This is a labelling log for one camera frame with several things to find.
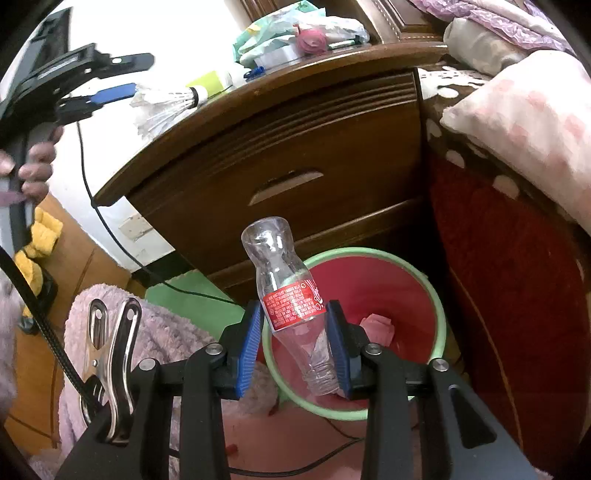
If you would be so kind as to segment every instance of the metal clamp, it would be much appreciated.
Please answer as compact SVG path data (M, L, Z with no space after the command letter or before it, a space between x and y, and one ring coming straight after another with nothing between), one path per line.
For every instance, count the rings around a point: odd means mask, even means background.
M129 438L134 401L128 377L141 316L139 302L128 298L119 309L117 321L109 334L109 312L105 304L99 299L90 302L82 380L90 386L100 403L105 398L109 402L111 427L105 438L109 443L126 443ZM80 407L88 426L93 414L82 398Z

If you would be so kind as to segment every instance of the electrical outlet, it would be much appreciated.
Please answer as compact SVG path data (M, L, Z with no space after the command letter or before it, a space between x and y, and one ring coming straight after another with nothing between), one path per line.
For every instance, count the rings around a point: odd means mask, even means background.
M150 225L148 221L139 213L136 213L133 217L130 217L124 221L119 227L119 230L131 241L136 242L146 233L154 230L154 227Z

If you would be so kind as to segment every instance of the pillow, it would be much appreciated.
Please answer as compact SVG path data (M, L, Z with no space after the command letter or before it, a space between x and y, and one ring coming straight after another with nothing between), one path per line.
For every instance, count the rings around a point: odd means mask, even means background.
M441 124L495 154L591 234L591 80L576 58L536 51L446 108Z

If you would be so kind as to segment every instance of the white wall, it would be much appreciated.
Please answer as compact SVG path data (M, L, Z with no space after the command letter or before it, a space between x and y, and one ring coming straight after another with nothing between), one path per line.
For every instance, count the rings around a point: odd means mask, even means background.
M129 82L184 85L232 62L232 43L247 22L235 0L66 0L56 10L65 7L74 7L71 49L96 43L99 51L114 56L150 52L156 58L154 67L147 72L95 79L76 90L75 95L88 95ZM6 89L6 78L1 87L0 92ZM107 105L81 122L86 175L93 193L143 146L128 104L129 100L123 100ZM137 266L110 239L90 207L82 183L75 125L66 127L57 150L51 193L117 262L136 270ZM156 231L135 242L121 234L119 227L137 212L126 199L101 211L124 247L143 264L173 250Z

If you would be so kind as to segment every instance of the bottle label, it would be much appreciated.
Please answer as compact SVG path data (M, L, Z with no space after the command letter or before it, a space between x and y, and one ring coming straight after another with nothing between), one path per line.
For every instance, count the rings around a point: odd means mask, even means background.
M281 287L265 295L262 301L274 331L326 312L314 280Z

